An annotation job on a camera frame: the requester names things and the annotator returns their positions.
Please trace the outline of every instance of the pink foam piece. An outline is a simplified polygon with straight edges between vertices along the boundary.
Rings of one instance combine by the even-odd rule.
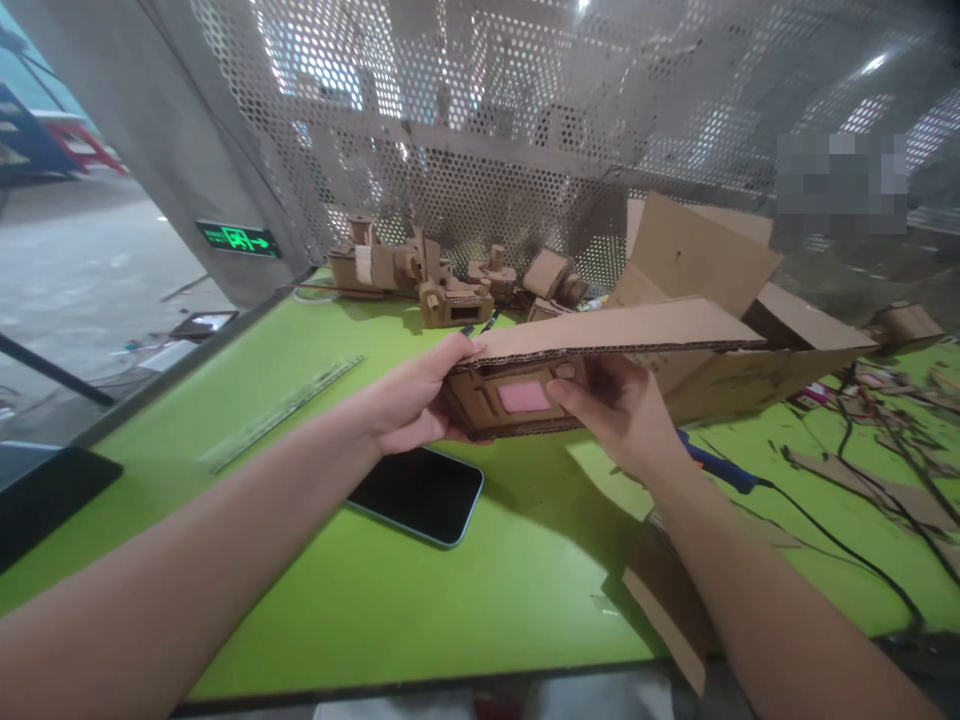
[[[518,412],[541,412],[550,409],[550,401],[543,394],[539,380],[501,385],[497,388],[500,404],[511,415]]]

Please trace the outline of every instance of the concrete floor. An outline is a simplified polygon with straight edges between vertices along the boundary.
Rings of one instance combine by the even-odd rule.
[[[108,393],[136,390],[115,385],[129,377],[117,376],[150,353],[111,353],[131,340],[163,342],[184,310],[233,309],[161,217],[136,180],[106,168],[13,188],[0,216],[0,332],[85,380],[114,385]],[[63,442],[100,413],[5,355],[0,385],[0,417],[4,404],[16,413],[0,421],[0,438]],[[60,409],[88,417],[42,432]]]

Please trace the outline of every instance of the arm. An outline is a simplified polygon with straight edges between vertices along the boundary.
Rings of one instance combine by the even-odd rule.
[[[597,436],[654,504],[763,718],[937,718],[936,707],[779,553],[755,541],[736,508],[677,437],[653,376],[604,358],[606,402],[569,381],[548,391]]]
[[[167,717],[385,453],[461,437],[433,401],[478,349],[447,337],[0,620],[0,717]]]

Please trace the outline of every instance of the red stool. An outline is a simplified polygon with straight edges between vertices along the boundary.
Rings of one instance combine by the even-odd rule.
[[[90,172],[87,169],[88,166],[99,163],[113,168],[121,175],[127,174],[126,168],[114,160],[100,141],[87,130],[83,118],[79,115],[50,110],[31,110],[30,112],[63,148],[63,151],[77,163],[81,172]],[[89,145],[93,152],[77,152],[71,147],[77,140]]]

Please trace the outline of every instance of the hand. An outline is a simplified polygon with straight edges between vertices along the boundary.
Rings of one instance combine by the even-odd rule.
[[[483,349],[462,333],[448,335],[432,349],[408,360],[347,402],[374,434],[385,455],[406,452],[437,440],[467,441],[437,400],[450,369]]]
[[[595,395],[569,380],[552,380],[547,392],[597,436],[617,465],[644,483],[689,461],[653,373],[623,355],[603,355],[595,369]]]

